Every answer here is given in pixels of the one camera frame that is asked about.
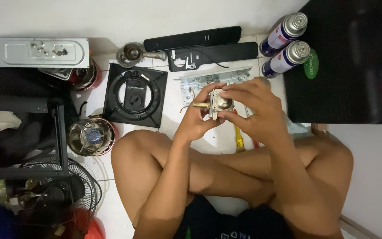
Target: person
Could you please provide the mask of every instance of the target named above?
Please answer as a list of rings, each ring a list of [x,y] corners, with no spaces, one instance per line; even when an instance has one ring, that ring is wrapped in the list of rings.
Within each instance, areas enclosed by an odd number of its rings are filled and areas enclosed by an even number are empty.
[[[132,131],[112,150],[120,199],[135,228],[134,239],[342,238],[339,216],[347,195],[353,158],[341,143],[309,137],[293,141],[281,100],[262,79],[205,86],[243,103],[255,114],[229,111],[203,120],[207,111],[187,109],[173,139],[159,132]],[[191,149],[193,140],[225,120],[265,147],[210,155]],[[202,195],[246,200],[237,217],[221,215]]]

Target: stove parts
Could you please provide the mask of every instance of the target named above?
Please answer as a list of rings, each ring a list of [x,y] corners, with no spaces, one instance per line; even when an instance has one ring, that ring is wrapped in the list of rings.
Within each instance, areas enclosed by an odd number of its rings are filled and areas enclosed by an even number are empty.
[[[149,52],[160,52],[196,46],[217,46],[237,43],[240,37],[241,27],[231,26],[146,39],[144,46]]]
[[[125,68],[134,67],[144,57],[160,59],[165,61],[167,59],[166,52],[146,52],[144,45],[137,42],[129,42],[116,53],[117,62]]]
[[[38,68],[38,70],[55,78],[68,80],[73,68]]]
[[[102,72],[94,60],[90,60],[88,69],[73,69],[67,80],[73,91],[90,91],[97,88],[103,81]]]
[[[222,82],[230,85],[248,80],[251,68],[251,66],[247,66],[232,70],[180,77],[182,103],[188,106],[193,101],[194,95],[198,95],[203,87],[213,82]]]
[[[218,64],[219,62],[255,59],[257,58],[257,55],[257,43],[244,42],[222,46],[208,46],[171,50],[168,51],[168,63],[169,70],[171,72],[189,71],[198,69],[201,65],[204,64]],[[174,63],[176,60],[185,60],[185,64],[182,66],[176,65]]]
[[[96,115],[74,123],[69,128],[67,144],[77,155],[101,156],[111,150],[118,138],[116,126]]]
[[[214,89],[210,95],[209,103],[193,103],[194,107],[208,108],[209,117],[213,120],[217,119],[217,113],[220,111],[233,111],[234,101],[232,99],[225,99],[220,96],[222,89]]]
[[[160,128],[167,75],[165,71],[110,64],[104,118],[112,122]],[[119,95],[123,85],[125,93],[121,99]]]
[[[0,67],[89,68],[86,38],[0,38]]]

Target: metal plate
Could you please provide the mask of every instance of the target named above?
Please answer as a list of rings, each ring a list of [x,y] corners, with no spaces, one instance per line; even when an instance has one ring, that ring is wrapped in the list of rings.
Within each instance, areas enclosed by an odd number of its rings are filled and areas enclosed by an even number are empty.
[[[249,70],[251,66],[217,71],[213,73],[205,73],[194,76],[180,77],[181,80],[181,93],[182,93],[182,103],[188,106],[193,101],[192,90],[194,90],[195,96],[200,93],[200,90],[208,84],[213,82],[223,82],[228,85],[234,83],[241,83],[248,79],[250,76]]]
[[[89,68],[86,38],[0,38],[0,67]]]

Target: green sticker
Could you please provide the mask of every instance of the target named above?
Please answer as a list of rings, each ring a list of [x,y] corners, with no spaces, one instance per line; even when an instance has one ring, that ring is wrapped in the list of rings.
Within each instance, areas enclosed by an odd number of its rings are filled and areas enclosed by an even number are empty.
[[[318,54],[316,54],[315,49],[310,49],[309,59],[304,63],[304,72],[307,78],[315,79],[319,70],[319,59]]]

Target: brass nozzle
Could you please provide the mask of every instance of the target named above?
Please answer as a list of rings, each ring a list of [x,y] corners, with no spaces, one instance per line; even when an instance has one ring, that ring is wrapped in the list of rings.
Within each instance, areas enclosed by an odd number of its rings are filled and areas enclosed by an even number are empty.
[[[200,108],[210,108],[210,103],[199,103],[199,102],[194,102],[192,103],[192,106],[194,107],[200,107]]]

